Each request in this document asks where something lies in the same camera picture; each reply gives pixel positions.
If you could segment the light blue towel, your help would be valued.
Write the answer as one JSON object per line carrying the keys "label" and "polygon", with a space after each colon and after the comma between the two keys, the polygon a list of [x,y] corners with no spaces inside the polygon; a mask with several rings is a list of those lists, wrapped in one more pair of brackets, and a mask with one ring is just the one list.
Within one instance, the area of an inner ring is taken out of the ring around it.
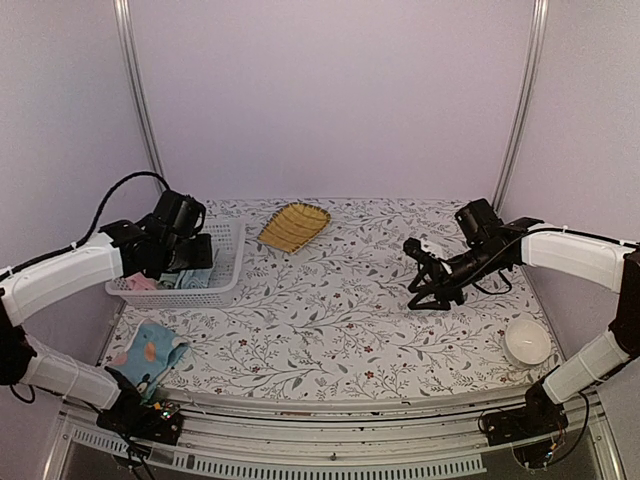
{"label": "light blue towel", "polygon": [[158,280],[159,289],[206,289],[209,287],[213,269],[183,270],[164,273]]}

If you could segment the blue cartoon print towel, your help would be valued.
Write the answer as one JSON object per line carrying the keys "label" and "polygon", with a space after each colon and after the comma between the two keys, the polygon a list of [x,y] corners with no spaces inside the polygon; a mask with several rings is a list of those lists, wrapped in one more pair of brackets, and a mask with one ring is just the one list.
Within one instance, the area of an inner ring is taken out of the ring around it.
{"label": "blue cartoon print towel", "polygon": [[143,320],[125,350],[105,369],[134,387],[146,402],[187,350],[183,337],[155,321]]}

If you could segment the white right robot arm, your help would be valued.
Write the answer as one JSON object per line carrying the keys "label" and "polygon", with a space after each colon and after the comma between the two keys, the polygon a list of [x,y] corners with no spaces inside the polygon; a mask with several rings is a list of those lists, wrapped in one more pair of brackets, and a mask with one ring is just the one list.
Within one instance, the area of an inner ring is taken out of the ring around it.
{"label": "white right robot arm", "polygon": [[485,199],[463,206],[455,220],[467,245],[461,254],[443,259],[417,238],[404,242],[404,253],[417,264],[409,309],[448,311],[464,303],[465,288],[516,266],[539,270],[541,280],[570,282],[541,289],[547,313],[561,322],[558,332],[574,349],[525,394],[517,427],[537,436],[561,404],[638,358],[639,244],[530,217],[505,222]]}

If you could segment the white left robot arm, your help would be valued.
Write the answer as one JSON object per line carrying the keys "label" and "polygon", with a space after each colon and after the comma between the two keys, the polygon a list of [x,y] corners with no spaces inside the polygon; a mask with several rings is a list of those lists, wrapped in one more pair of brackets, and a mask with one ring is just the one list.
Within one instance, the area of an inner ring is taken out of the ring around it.
{"label": "white left robot arm", "polygon": [[135,388],[101,367],[58,351],[35,336],[33,322],[59,317],[84,291],[141,273],[207,268],[213,263],[211,237],[204,230],[206,207],[173,190],[161,194],[151,213],[138,221],[94,226],[81,240],[1,273],[1,384],[23,385],[85,401],[108,410],[128,434],[148,426],[148,412],[133,399]]}

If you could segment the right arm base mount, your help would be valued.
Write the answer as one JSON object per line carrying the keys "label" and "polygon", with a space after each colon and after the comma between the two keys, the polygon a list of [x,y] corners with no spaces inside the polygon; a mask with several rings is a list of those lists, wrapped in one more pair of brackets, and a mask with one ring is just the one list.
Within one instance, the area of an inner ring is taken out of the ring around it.
{"label": "right arm base mount", "polygon": [[560,433],[568,425],[563,405],[549,398],[541,382],[536,382],[526,391],[522,407],[498,409],[483,413],[478,418],[479,431],[490,446]]}

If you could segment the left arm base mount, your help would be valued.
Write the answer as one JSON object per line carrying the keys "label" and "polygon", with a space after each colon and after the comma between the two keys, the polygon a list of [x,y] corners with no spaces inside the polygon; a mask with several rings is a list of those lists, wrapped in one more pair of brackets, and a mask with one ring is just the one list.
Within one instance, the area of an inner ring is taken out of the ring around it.
{"label": "left arm base mount", "polygon": [[122,436],[176,446],[184,417],[180,406],[163,400],[142,403],[139,396],[120,395],[108,409],[101,410],[98,427]]}

